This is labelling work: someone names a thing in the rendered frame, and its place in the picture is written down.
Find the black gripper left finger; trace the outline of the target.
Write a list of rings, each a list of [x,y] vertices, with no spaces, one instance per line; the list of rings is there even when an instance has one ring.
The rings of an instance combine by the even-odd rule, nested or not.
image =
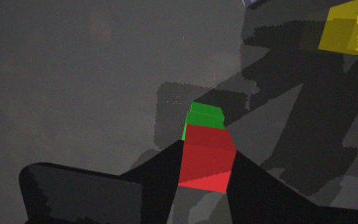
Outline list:
[[[184,140],[122,175],[40,162],[19,173],[28,220],[39,214],[79,224],[166,224]]]

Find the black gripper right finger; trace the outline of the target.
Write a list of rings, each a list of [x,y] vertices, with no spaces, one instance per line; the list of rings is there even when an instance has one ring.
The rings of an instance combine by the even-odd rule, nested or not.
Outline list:
[[[358,224],[358,210],[319,207],[237,150],[226,194],[232,224]]]

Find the yellow block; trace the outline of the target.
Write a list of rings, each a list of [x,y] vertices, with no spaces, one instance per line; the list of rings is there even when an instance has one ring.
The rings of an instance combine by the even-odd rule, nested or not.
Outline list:
[[[358,0],[333,6],[328,14],[318,49],[358,55]]]

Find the green block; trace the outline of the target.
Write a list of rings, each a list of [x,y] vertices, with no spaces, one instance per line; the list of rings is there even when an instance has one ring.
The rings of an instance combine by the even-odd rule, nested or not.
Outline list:
[[[188,111],[185,126],[184,126],[184,131],[182,135],[182,140],[185,139],[187,124],[225,129],[221,118]]]
[[[204,114],[208,116],[218,117],[222,119],[222,122],[224,122],[224,114],[220,107],[215,107],[211,105],[206,105],[202,103],[192,102],[191,104],[191,112]]]

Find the red block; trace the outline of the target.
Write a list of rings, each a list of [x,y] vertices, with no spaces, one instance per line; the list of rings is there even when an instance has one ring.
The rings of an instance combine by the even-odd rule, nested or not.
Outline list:
[[[229,130],[187,124],[178,185],[226,193],[235,154]]]

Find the small grey cube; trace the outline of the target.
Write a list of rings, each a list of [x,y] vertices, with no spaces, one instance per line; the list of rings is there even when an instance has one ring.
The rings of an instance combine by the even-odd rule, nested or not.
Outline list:
[[[254,3],[256,3],[257,1],[259,1],[259,0],[242,0],[242,2],[243,2],[243,4],[244,4],[244,6],[245,6],[245,8],[247,8],[248,6],[252,6]]]

